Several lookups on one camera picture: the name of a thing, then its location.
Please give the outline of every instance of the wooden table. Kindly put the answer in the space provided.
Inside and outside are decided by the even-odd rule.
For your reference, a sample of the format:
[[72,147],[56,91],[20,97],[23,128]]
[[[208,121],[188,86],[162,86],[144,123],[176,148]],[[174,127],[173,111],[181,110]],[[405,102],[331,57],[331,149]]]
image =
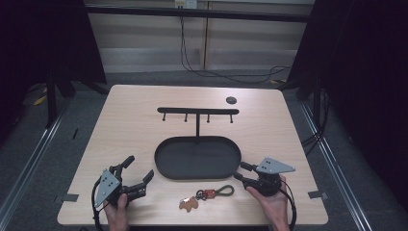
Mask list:
[[[230,105],[228,96],[238,102]],[[159,173],[154,162],[157,146],[167,138],[195,135],[195,116],[184,122],[184,115],[163,115],[159,107],[238,109],[234,123],[228,115],[212,115],[201,122],[201,136],[223,136],[234,141],[242,161],[258,165],[265,157],[296,168],[285,173],[297,207],[297,224],[324,224],[328,221],[320,198],[308,192],[318,188],[293,126],[282,92],[228,88],[114,86],[95,125],[88,147],[68,193],[79,194],[76,202],[64,202],[58,222],[66,225],[93,224],[90,194],[104,168],[122,163],[128,156],[136,160],[123,170],[123,185],[141,182],[153,169],[147,196],[130,203],[127,211],[132,225],[267,225],[258,202],[233,176],[222,180],[175,181]],[[244,177],[257,174],[239,167]],[[179,201],[198,190],[236,189],[232,196],[199,201],[189,213],[179,209]],[[292,210],[288,210],[292,219]],[[101,213],[101,223],[107,223]]]

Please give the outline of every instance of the human hand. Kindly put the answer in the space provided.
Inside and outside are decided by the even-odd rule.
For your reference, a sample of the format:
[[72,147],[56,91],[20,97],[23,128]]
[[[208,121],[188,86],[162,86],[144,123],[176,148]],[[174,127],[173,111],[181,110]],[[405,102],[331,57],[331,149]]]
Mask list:
[[[286,182],[286,178],[280,175],[281,180]],[[288,225],[288,198],[281,192],[272,196],[263,196],[252,187],[246,187],[246,190],[258,200],[265,215],[271,222],[274,231],[287,231]],[[286,192],[286,185],[282,184],[281,190]]]
[[129,224],[126,214],[127,194],[122,194],[117,201],[117,208],[104,201],[105,214],[109,223],[110,231],[128,231]]

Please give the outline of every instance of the black oval tray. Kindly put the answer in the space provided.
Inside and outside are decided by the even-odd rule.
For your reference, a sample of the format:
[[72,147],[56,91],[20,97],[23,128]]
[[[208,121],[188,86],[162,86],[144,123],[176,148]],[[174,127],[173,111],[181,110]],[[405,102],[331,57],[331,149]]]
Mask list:
[[173,180],[224,179],[237,171],[241,151],[224,137],[173,137],[159,144],[155,162]]

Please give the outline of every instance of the cable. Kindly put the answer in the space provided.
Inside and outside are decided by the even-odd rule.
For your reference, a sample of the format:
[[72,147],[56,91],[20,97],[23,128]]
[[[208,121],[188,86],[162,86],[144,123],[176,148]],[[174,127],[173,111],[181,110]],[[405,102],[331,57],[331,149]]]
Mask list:
[[99,213],[102,211],[102,209],[98,211],[98,210],[96,210],[96,208],[94,206],[95,205],[95,191],[96,191],[96,188],[98,187],[99,183],[100,183],[100,178],[95,182],[95,185],[93,186],[90,202],[92,203],[93,219],[95,220],[96,230],[104,231],[103,228],[102,228],[102,225],[101,225],[101,223],[99,221]]
[[[208,70],[194,70],[192,69],[190,62],[189,62],[189,58],[187,56],[187,47],[186,47],[186,40],[185,40],[185,36],[184,36],[184,17],[180,17],[180,23],[181,23],[181,48],[180,48],[180,54],[181,54],[181,64],[183,66],[184,69],[186,69],[187,71],[190,71],[196,75],[199,75],[201,77],[206,77],[206,78],[215,78],[215,77],[221,77],[221,78],[225,78],[231,81],[235,81],[238,83],[243,83],[243,84],[260,84],[260,83],[264,83],[267,80],[270,79],[271,75],[277,74],[285,69],[291,68],[291,66],[287,66],[287,65],[277,65],[272,67],[269,70],[268,74],[240,74],[240,75],[221,75],[218,73],[215,73],[213,71],[208,71]],[[262,79],[260,81],[242,81],[242,80],[237,80],[234,79],[232,77],[266,77],[265,79]]]
[[327,119],[328,119],[328,114],[329,114],[329,108],[330,108],[330,103],[329,99],[327,97],[327,93],[325,90],[323,90],[323,100],[321,102],[321,107],[324,109],[324,119],[322,124],[318,124],[319,130],[310,138],[306,139],[305,141],[302,142],[302,146],[307,146],[309,145],[313,140],[315,140],[314,144],[312,147],[306,152],[306,156],[308,156],[312,150],[315,148],[315,146],[320,142],[320,139],[323,137],[324,130],[326,128],[327,124]]
[[287,192],[285,192],[285,191],[279,189],[279,192],[281,192],[283,195],[285,195],[285,196],[288,198],[289,202],[291,203],[291,207],[292,207],[292,221],[291,221],[291,224],[289,225],[289,228],[290,228],[291,230],[293,230],[293,229],[294,229],[294,225],[296,224],[296,219],[297,219],[297,211],[296,211],[296,206],[295,206],[295,204],[294,204],[294,197],[293,197],[293,193],[292,193],[291,187],[289,187],[289,185],[288,185],[285,181],[282,181],[282,180],[281,180],[281,182],[283,182],[283,183],[288,187],[289,192],[291,193],[291,195],[288,195]]

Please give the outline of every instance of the black tape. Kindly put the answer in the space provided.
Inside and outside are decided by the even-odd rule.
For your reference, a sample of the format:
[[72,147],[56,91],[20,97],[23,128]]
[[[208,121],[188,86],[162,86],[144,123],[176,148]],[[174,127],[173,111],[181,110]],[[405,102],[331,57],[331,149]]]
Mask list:
[[315,198],[320,198],[320,197],[322,197],[320,191],[307,192],[307,194],[309,194],[309,197],[310,197],[311,199],[315,199]]
[[63,201],[76,202],[78,200],[79,194],[65,194],[65,195],[56,195],[54,197],[53,203],[62,204]]

